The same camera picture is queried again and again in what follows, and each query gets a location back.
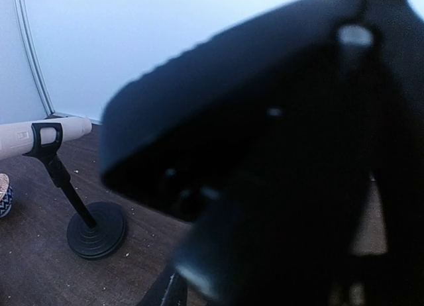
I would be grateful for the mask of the tall black mic stand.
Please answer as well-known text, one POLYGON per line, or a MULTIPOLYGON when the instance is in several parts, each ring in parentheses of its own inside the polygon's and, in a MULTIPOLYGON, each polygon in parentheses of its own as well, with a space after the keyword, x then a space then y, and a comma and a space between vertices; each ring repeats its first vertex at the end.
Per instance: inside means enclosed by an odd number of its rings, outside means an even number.
POLYGON ((299 0, 126 84, 101 181, 192 224, 142 305, 328 305, 375 181, 369 305, 423 304, 423 20, 408 0, 299 0))

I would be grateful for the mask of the beige microphone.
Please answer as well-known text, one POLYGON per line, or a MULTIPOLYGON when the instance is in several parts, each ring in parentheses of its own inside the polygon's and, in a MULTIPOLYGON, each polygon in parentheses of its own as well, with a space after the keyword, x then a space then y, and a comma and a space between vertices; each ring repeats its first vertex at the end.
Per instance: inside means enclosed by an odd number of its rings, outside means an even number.
POLYGON ((92 130, 88 118, 65 117, 1 125, 1 159, 28 154, 39 148, 60 146, 92 130))

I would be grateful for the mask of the short black mic stand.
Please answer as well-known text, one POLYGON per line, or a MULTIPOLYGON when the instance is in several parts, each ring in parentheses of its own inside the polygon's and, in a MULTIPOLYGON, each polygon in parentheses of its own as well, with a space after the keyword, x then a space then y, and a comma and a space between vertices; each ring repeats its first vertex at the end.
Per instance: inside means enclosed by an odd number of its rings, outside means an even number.
POLYGON ((34 142, 25 156, 36 158, 44 165, 53 184, 76 210, 66 233, 70 249, 86 260, 98 260, 116 252, 127 234, 123 208, 112 202, 83 203, 57 155, 64 137, 60 123, 32 123, 30 128, 34 142))

